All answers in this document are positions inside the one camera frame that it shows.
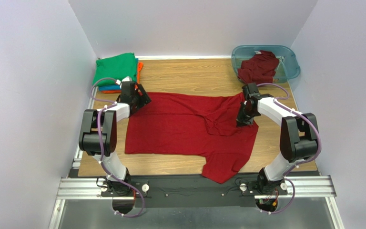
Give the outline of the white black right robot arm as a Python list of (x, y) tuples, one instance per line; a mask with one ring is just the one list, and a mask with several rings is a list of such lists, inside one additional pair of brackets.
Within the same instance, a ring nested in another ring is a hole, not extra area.
[(303, 114), (285, 106), (270, 94), (261, 94), (255, 83), (244, 85), (242, 93), (244, 101), (236, 118), (237, 126), (252, 125), (255, 117), (264, 115), (281, 128), (279, 154), (253, 182), (254, 190), (270, 194), (294, 168), (315, 160), (321, 152), (317, 119), (312, 113)]

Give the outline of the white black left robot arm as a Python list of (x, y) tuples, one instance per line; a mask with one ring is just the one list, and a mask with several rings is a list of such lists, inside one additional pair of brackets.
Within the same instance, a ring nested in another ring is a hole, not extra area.
[(117, 124), (130, 118), (151, 102), (144, 87), (135, 81), (116, 81), (121, 93), (116, 100), (102, 100), (100, 109), (83, 113), (79, 149), (93, 157), (105, 172), (102, 188), (110, 193), (127, 196), (139, 190), (132, 185), (127, 167), (117, 153)]

